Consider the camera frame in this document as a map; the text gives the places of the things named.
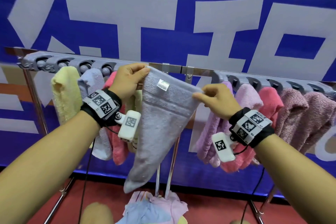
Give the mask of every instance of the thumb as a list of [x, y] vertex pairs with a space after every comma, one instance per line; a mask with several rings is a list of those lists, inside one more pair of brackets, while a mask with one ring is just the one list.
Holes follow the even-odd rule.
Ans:
[[194, 93], [192, 95], [192, 97], [201, 101], [202, 103], [204, 103], [207, 106], [211, 106], [212, 103], [213, 103], [213, 100], [214, 100], [212, 97], [209, 97], [209, 96], [207, 96], [205, 94], [202, 94], [202, 93]]
[[144, 67], [143, 69], [137, 71], [135, 74], [132, 75], [134, 82], [135, 83], [140, 82], [142, 79], [144, 79], [148, 75], [150, 70], [151, 69], [149, 67]]

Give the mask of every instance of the towel rack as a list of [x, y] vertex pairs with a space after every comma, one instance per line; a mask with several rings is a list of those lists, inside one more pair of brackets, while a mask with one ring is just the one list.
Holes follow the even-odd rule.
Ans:
[[[117, 70], [120, 66], [134, 63], [134, 61], [128, 61], [128, 60], [91, 57], [77, 54], [57, 53], [48, 51], [38, 51], [19, 47], [13, 47], [13, 48], [5, 47], [5, 51], [10, 55], [17, 56], [18, 58], [19, 62], [17, 64], [21, 69], [23, 69], [24, 77], [26, 79], [26, 83], [31, 98], [33, 100], [35, 112], [37, 114], [39, 132], [44, 136], [48, 134], [48, 128], [30, 71], [47, 71], [49, 73], [57, 73], [57, 71], [61, 69], [63, 66], [74, 66], [78, 70], [78, 73], [80, 75], [90, 68], [98, 68], [101, 70], [104, 76], [109, 76], [114, 70]], [[185, 82], [187, 83], [191, 83], [193, 75], [210, 76], [212, 78], [211, 83], [220, 83], [223, 81], [229, 81], [232, 84], [234, 91], [237, 91], [242, 84], [249, 83], [257, 91], [259, 91], [263, 87], [273, 87], [280, 94], [283, 89], [293, 88], [299, 90], [302, 94], [311, 91], [316, 91], [321, 92], [330, 99], [333, 100], [336, 99], [336, 90], [321, 82], [292, 79], [292, 78], [280, 78], [274, 76], [255, 75], [247, 73], [217, 71], [211, 69], [171, 65], [168, 63], [149, 63], [149, 66], [152, 66], [165, 73], [185, 74]], [[165, 198], [168, 197], [168, 193], [170, 191], [170, 185], [173, 176], [177, 150], [179, 147], [179, 139], [180, 137], [177, 138], [174, 145], [173, 157], [167, 181]], [[52, 211], [50, 212], [44, 224], [48, 224], [51, 221], [54, 213], [56, 212], [57, 208], [61, 204], [64, 197], [66, 196], [66, 193], [71, 188], [73, 181], [74, 180], [71, 179], [69, 184], [65, 187], [65, 189], [62, 188], [60, 190], [62, 195], [57, 201]], [[160, 183], [160, 166], [157, 169], [155, 196], [159, 195], [159, 183]], [[260, 209], [256, 208], [252, 200], [248, 200], [249, 205], [254, 214], [254, 217], [259, 224], [263, 224], [261, 215], [263, 214], [264, 207], [270, 203], [276, 191], [277, 188], [273, 185], [272, 189], [268, 193], [268, 196], [266, 200], [263, 202]]]

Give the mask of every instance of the chrome pole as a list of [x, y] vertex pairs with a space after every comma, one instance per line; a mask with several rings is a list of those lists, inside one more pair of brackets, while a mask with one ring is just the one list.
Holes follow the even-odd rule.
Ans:
[[278, 188], [275, 185], [273, 185], [270, 192], [268, 193], [268, 196], [267, 196], [266, 200], [260, 206], [260, 209], [258, 211], [260, 214], [264, 214], [263, 209], [265, 208], [266, 205], [268, 205], [271, 202], [272, 198], [274, 197], [274, 195], [277, 191], [278, 191]]
[[254, 203], [252, 200], [248, 200], [248, 203], [250, 205], [250, 208], [252, 210], [252, 213], [254, 215], [254, 218], [256, 219], [256, 221], [258, 222], [258, 224], [264, 224], [263, 219], [260, 217], [259, 211], [257, 210], [257, 208], [255, 207]]
[[37, 115], [37, 122], [39, 124], [39, 133], [42, 134], [43, 136], [46, 136], [48, 134], [48, 127], [47, 127], [47, 123], [44, 118], [40, 99], [37, 95], [37, 90], [34, 84], [34, 80], [29, 70], [27, 69], [22, 69], [22, 70], [23, 70], [24, 78], [26, 79], [26, 83], [27, 83], [27, 87], [28, 87], [31, 99], [33, 101], [35, 112]]
[[156, 171], [156, 181], [155, 181], [155, 196], [159, 196], [159, 189], [160, 189], [160, 169], [161, 169], [161, 164], [157, 168]]
[[180, 137], [177, 138], [175, 142], [175, 146], [174, 146], [173, 158], [171, 160], [169, 176], [168, 176], [168, 181], [167, 181], [165, 199], [168, 199], [168, 195], [170, 191], [170, 184], [171, 184], [171, 179], [173, 178], [173, 172], [174, 172], [174, 166], [175, 166], [175, 161], [176, 161], [177, 149], [179, 148], [179, 142], [180, 142]]
[[64, 200], [65, 196], [67, 195], [68, 191], [71, 189], [73, 183], [74, 183], [75, 179], [71, 178], [71, 180], [69, 181], [68, 185], [66, 186], [66, 188], [62, 191], [62, 194], [60, 196], [60, 198], [57, 200], [56, 205], [53, 207], [53, 209], [51, 210], [51, 212], [49, 213], [47, 219], [45, 220], [45, 222], [43, 224], [48, 224], [51, 222], [54, 214], [56, 213], [58, 207], [60, 206], [60, 204], [62, 203], [62, 201]]

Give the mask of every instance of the hand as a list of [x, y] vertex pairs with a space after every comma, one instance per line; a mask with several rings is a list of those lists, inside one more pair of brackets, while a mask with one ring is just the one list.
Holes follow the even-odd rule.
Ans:
[[109, 88], [121, 100], [128, 99], [137, 89], [137, 84], [144, 79], [149, 71], [144, 63], [133, 63], [119, 67], [113, 84]]
[[202, 90], [204, 94], [194, 93], [192, 97], [204, 103], [205, 107], [209, 107], [214, 114], [224, 120], [229, 120], [242, 109], [230, 90], [222, 83], [208, 84]]

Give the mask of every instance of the towel label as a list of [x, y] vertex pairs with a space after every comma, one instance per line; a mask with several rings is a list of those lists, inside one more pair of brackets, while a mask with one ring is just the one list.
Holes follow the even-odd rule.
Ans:
[[167, 91], [168, 87], [169, 87], [169, 83], [165, 82], [164, 80], [160, 79], [159, 82], [157, 83], [157, 86], [164, 90]]

